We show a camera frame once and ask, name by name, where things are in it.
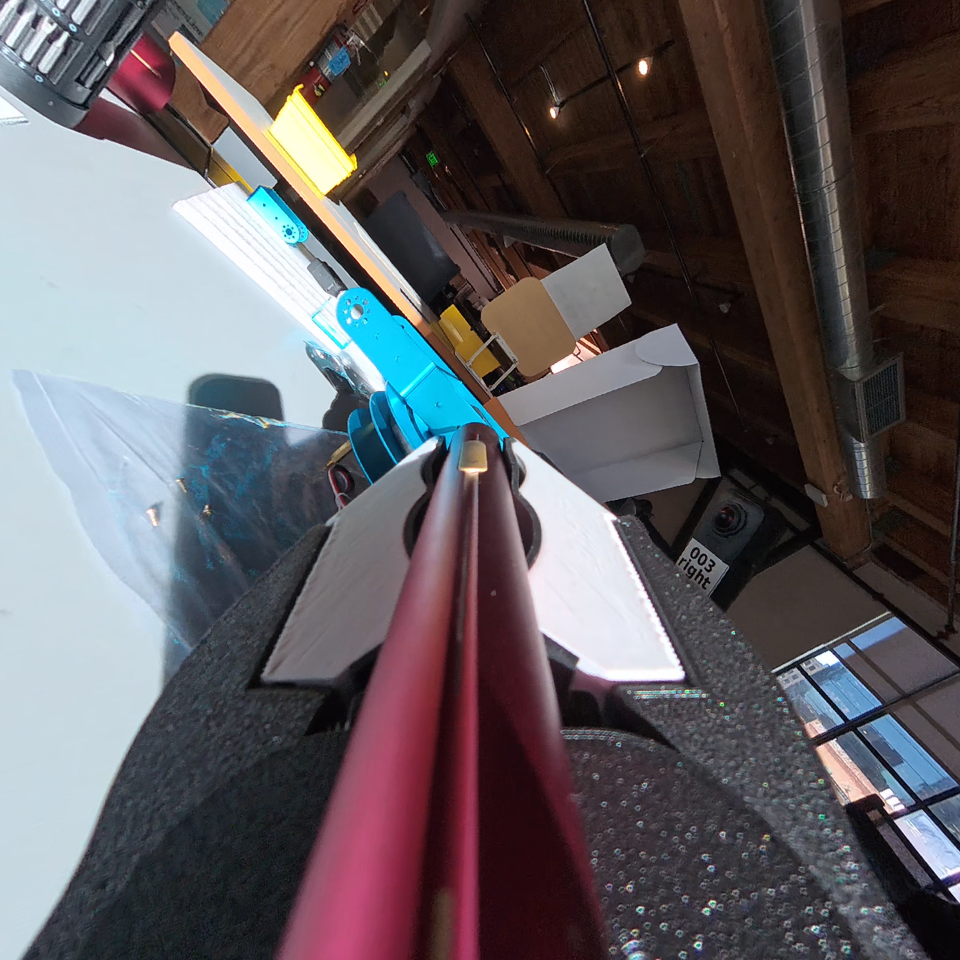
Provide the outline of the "white desk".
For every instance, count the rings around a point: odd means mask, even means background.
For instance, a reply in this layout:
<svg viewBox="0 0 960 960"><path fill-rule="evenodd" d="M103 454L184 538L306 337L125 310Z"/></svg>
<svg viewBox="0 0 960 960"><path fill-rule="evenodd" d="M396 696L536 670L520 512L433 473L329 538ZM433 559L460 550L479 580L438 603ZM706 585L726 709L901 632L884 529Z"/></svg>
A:
<svg viewBox="0 0 960 960"><path fill-rule="evenodd" d="M303 325L174 210L209 189L138 116L145 153L2 125L2 958L58 902L165 678L162 619L105 563L11 370L183 403L204 375L263 379L319 427L334 390Z"/></svg>

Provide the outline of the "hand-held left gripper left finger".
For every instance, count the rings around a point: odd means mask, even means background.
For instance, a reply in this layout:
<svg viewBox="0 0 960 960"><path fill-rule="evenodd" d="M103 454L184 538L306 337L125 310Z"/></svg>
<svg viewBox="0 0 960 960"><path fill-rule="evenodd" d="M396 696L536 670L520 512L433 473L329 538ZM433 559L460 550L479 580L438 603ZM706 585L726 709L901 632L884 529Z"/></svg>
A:
<svg viewBox="0 0 960 960"><path fill-rule="evenodd" d="M331 687L384 642L410 565L409 514L427 492L428 439L340 510L261 673L265 685Z"/></svg>

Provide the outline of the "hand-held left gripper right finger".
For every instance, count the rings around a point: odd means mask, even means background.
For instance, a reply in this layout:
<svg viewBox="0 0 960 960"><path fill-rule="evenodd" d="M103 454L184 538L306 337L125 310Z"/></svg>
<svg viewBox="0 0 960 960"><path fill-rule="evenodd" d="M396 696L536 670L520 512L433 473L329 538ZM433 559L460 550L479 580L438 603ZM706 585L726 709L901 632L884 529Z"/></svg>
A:
<svg viewBox="0 0 960 960"><path fill-rule="evenodd" d="M685 667L615 516L523 443L514 440L510 451L539 524L529 583L541 632L598 681L684 683Z"/></svg>

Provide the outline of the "white foam sheet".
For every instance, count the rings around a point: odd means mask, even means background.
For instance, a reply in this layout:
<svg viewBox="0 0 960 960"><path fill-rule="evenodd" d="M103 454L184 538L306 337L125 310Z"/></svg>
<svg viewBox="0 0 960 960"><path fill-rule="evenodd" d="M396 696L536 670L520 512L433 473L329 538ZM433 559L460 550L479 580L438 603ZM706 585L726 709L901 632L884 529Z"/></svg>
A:
<svg viewBox="0 0 960 960"><path fill-rule="evenodd" d="M340 353L311 320L335 301L313 280L306 255L287 245L247 203L239 183L212 188L177 201L173 210L279 306L301 323L325 351Z"/></svg>

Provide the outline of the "blue toy robot arm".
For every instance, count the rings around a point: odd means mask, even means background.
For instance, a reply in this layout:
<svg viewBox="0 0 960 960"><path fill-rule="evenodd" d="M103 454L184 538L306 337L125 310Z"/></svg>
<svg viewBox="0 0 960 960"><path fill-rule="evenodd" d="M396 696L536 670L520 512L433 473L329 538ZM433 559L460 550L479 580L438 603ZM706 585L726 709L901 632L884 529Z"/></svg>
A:
<svg viewBox="0 0 960 960"><path fill-rule="evenodd" d="M318 347L367 396L366 408L348 415L346 436L370 484L423 447L448 449L464 426L486 426L500 443L511 437L406 318L361 287L335 301L353 343L336 353Z"/></svg>

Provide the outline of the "black screwdriver bit case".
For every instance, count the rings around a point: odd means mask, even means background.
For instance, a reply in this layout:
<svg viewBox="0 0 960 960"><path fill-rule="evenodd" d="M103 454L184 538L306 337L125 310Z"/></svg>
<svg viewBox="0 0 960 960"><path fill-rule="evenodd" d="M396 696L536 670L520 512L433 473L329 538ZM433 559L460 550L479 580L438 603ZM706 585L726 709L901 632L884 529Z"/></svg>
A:
<svg viewBox="0 0 960 960"><path fill-rule="evenodd" d="M75 128L164 5L2 2L2 91L55 124Z"/></svg>

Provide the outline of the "black monitor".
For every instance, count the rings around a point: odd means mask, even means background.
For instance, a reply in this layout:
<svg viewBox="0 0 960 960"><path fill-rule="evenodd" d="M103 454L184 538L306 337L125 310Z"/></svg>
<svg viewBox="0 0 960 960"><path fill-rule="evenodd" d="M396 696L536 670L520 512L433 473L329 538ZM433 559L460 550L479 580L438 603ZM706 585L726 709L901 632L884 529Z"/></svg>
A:
<svg viewBox="0 0 960 960"><path fill-rule="evenodd" d="M363 227L427 306L451 302L451 282L460 268L404 192L380 202Z"/></svg>

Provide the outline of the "dark ventilation duct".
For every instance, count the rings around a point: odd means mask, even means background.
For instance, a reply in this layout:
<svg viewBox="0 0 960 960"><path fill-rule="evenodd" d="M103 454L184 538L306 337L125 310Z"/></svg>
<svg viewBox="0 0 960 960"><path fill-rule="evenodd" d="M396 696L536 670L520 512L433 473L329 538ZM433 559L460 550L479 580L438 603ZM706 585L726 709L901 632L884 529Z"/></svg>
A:
<svg viewBox="0 0 960 960"><path fill-rule="evenodd" d="M440 216L449 224L500 237L508 245L518 242L571 258L583 257L605 246L621 277L632 275L646 258L642 237L630 223L554 220L460 209L442 211Z"/></svg>

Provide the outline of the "white cardboard box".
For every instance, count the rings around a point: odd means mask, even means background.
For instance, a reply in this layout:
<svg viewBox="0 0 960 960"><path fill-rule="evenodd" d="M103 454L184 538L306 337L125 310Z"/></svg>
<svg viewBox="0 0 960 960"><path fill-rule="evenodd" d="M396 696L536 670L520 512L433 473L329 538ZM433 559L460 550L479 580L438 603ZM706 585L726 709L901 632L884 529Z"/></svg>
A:
<svg viewBox="0 0 960 960"><path fill-rule="evenodd" d="M527 445L597 501L721 474L701 368L677 324L500 399Z"/></svg>

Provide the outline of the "red metal cylinder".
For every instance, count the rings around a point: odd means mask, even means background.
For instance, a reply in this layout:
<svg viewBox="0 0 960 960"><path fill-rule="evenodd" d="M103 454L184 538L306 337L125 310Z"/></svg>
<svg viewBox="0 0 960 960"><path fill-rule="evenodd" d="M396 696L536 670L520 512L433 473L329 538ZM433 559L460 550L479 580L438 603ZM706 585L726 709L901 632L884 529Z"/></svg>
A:
<svg viewBox="0 0 960 960"><path fill-rule="evenodd" d="M138 114L155 114L171 101L176 83L172 55L147 33L131 47L106 87Z"/></svg>

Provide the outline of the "orange-edged table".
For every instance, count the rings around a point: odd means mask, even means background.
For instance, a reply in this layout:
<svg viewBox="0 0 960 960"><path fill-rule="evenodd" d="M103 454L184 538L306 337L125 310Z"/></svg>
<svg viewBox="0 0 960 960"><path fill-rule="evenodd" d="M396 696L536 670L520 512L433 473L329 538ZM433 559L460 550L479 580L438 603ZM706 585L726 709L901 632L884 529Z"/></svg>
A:
<svg viewBox="0 0 960 960"><path fill-rule="evenodd" d="M498 426L510 437L524 443L520 428L513 423L500 400L493 397L483 382L474 376L473 371L430 326L430 322L436 319L432 309L373 243L353 214L342 203L320 192L298 164L270 137L268 132L273 119L266 108L185 36L174 33L169 44L184 68L224 111L237 135L311 210L312 219L317 223L311 231L334 255L349 277L362 280L383 306L390 306L404 316Z"/></svg>

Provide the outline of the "paned window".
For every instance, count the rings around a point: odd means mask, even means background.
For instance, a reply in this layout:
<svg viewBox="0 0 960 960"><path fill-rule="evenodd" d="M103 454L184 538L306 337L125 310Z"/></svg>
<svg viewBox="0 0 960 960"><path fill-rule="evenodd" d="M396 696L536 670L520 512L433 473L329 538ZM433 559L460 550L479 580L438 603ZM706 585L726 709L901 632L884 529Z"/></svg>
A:
<svg viewBox="0 0 960 960"><path fill-rule="evenodd" d="M774 670L845 806L871 807L925 887L959 899L958 656L891 614Z"/></svg>

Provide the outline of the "blue round-ended metal bracket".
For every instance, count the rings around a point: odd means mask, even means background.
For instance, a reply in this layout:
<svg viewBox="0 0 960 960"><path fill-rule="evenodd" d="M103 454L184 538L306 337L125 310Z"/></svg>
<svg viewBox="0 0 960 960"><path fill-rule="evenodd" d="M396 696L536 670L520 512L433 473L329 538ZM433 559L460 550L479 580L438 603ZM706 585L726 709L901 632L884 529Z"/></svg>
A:
<svg viewBox="0 0 960 960"><path fill-rule="evenodd" d="M256 187L246 202L287 245L306 245L309 230L304 221L274 188Z"/></svg>

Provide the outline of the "wooden ceiling beam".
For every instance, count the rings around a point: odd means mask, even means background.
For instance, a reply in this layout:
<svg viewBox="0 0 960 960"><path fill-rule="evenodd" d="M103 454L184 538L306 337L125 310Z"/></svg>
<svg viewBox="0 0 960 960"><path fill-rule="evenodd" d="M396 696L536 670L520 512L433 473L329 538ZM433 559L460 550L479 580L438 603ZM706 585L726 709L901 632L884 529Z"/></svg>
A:
<svg viewBox="0 0 960 960"><path fill-rule="evenodd" d="M818 311L762 3L678 3L826 548L858 566L868 509L848 498Z"/></svg>

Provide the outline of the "clear plastic bag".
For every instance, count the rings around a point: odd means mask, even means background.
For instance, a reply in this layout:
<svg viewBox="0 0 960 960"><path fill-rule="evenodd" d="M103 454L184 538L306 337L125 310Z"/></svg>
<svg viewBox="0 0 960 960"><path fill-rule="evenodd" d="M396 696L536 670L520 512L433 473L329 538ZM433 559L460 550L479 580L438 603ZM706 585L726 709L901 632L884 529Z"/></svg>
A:
<svg viewBox="0 0 960 960"><path fill-rule="evenodd" d="M335 394L320 427L207 409L187 424L187 401L22 369L11 378L90 543L160 618L170 673L337 511L329 461L348 439L350 391ZM157 527L145 512L154 504Z"/></svg>

